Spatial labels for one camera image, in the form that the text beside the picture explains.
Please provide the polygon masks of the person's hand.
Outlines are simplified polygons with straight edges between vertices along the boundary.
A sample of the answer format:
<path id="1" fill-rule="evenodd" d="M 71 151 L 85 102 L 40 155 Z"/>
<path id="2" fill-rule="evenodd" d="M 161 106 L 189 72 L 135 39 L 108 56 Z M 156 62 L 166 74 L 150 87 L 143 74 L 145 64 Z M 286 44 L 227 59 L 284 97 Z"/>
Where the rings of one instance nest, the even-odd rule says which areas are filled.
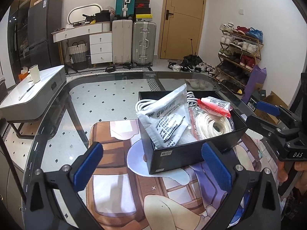
<path id="1" fill-rule="evenodd" d="M 280 182 L 278 193 L 287 197 L 292 188 L 299 190 L 301 195 L 306 192 L 306 161 L 277 161 L 277 178 Z"/>

